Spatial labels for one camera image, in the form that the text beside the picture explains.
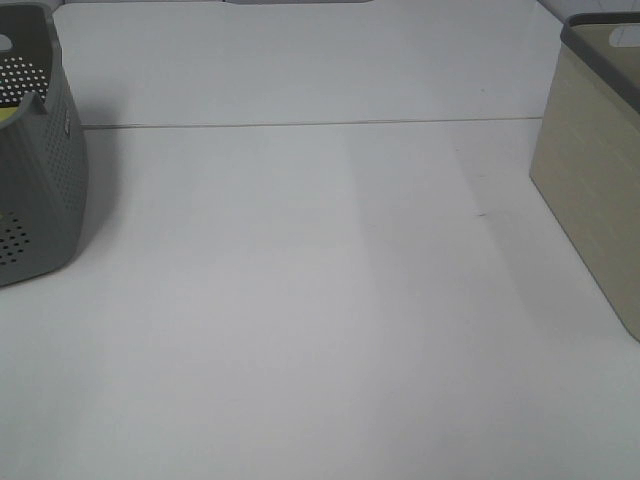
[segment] beige storage box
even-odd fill
[[[640,14],[570,18],[531,178],[640,339]]]

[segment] white table surface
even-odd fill
[[[533,0],[70,4],[90,125],[542,116],[561,25]]]
[[[0,477],[637,480],[538,127],[88,132],[81,255],[0,290]]]

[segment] basket hole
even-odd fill
[[[640,25],[622,25],[611,32],[612,47],[640,47]]]
[[[0,33],[0,52],[8,52],[13,48],[13,42],[6,35]]]

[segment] yellow object inside basket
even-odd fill
[[[18,107],[6,107],[6,108],[0,108],[0,122],[5,121],[7,118],[9,118],[11,115],[13,115],[14,113],[16,113],[16,110],[18,110]]]

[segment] plastic container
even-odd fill
[[[74,255],[87,192],[86,147],[48,7],[0,6],[0,286]]]
[[[531,168],[533,181],[636,339],[639,23],[638,13],[584,14],[567,21]]]

